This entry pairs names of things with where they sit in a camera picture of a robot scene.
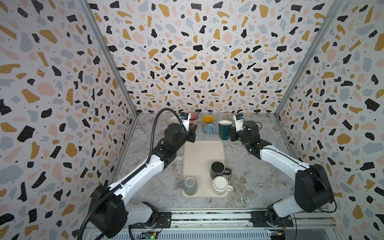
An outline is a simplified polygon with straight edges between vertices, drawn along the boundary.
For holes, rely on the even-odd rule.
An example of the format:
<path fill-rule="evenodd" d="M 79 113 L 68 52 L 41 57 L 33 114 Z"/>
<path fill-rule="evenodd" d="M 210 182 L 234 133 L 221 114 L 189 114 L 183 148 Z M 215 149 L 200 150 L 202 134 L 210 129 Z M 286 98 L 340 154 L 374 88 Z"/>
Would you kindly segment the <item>white mug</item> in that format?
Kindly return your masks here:
<path fill-rule="evenodd" d="M 213 190 L 216 195 L 222 196 L 227 192 L 232 192 L 234 188 L 225 177 L 217 176 L 213 179 Z"/>

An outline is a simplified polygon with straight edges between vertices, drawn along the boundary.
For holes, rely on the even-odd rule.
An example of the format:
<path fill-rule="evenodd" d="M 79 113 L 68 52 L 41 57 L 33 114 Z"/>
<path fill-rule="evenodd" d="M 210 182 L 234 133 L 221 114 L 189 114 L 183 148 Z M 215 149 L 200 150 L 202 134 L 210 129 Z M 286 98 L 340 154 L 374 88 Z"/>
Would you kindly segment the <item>dark green mug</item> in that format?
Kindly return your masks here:
<path fill-rule="evenodd" d="M 229 120 L 219 121 L 219 137 L 223 141 L 230 139 L 230 132 L 233 126 L 233 122 Z"/>

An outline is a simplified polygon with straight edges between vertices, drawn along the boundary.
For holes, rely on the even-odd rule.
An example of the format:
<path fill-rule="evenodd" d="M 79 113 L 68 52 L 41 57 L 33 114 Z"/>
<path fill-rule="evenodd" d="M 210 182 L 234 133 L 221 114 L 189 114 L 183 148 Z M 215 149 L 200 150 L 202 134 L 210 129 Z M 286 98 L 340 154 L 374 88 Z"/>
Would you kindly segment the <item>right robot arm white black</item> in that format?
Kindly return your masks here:
<path fill-rule="evenodd" d="M 261 139 L 255 121 L 236 120 L 235 126 L 230 128 L 230 140 L 240 141 L 248 153 L 275 166 L 294 181 L 293 195 L 267 206 L 260 222 L 277 227 L 285 217 L 301 212 L 312 213 L 327 203 L 336 203 L 324 167 L 296 160 Z"/>

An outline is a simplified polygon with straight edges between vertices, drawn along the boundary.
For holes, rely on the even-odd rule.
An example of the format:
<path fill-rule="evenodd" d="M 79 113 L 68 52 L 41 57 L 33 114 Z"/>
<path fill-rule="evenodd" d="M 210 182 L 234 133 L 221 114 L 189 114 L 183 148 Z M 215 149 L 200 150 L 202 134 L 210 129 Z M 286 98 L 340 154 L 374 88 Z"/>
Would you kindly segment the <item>pink mug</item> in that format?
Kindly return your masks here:
<path fill-rule="evenodd" d="M 189 112 L 190 116 L 190 125 L 197 125 L 199 120 L 199 115 L 196 112 Z"/>

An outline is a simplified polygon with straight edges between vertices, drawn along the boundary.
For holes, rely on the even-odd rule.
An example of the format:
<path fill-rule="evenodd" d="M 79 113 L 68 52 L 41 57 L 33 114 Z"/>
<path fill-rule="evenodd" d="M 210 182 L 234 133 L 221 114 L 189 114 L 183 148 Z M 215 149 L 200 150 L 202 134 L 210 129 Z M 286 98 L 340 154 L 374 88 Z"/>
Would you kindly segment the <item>light green mug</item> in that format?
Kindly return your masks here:
<path fill-rule="evenodd" d="M 169 119 L 170 124 L 180 124 L 179 119 L 176 116 L 173 116 Z"/>

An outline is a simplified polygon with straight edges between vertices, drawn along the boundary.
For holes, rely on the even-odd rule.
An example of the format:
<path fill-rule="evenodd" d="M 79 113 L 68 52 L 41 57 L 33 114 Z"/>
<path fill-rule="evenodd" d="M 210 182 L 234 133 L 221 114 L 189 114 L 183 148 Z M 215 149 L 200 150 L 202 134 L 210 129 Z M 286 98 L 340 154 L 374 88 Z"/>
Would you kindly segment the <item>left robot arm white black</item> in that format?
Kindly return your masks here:
<path fill-rule="evenodd" d="M 155 226 L 158 209 L 148 202 L 130 205 L 130 199 L 152 177 L 172 163 L 177 151 L 186 142 L 195 142 L 196 129 L 196 125 L 190 126 L 188 130 L 184 130 L 184 126 L 180 124 L 168 125 L 163 141 L 153 147 L 148 160 L 119 181 L 94 190 L 89 213 L 82 225 L 91 222 L 101 231 L 98 239 L 112 238 L 126 226 Z"/>

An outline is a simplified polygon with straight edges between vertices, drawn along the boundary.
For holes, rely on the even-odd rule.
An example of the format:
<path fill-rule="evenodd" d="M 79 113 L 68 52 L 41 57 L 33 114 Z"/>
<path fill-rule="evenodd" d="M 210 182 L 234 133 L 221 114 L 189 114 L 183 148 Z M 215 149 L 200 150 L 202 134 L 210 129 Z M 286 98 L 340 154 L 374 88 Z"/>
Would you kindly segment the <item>light blue mug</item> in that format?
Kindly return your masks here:
<path fill-rule="evenodd" d="M 216 133 L 215 119 L 212 116 L 204 116 L 202 122 L 202 131 L 205 134 L 214 135 Z"/>

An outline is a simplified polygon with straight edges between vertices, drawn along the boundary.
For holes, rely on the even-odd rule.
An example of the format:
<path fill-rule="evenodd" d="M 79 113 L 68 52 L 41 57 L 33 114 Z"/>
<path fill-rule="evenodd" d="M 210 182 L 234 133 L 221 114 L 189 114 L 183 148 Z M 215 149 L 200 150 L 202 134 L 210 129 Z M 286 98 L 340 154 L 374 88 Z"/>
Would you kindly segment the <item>black mug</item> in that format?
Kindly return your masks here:
<path fill-rule="evenodd" d="M 221 161 L 215 161 L 211 164 L 210 176 L 211 179 L 215 179 L 218 176 L 229 176 L 232 174 L 232 170 L 225 167 Z"/>

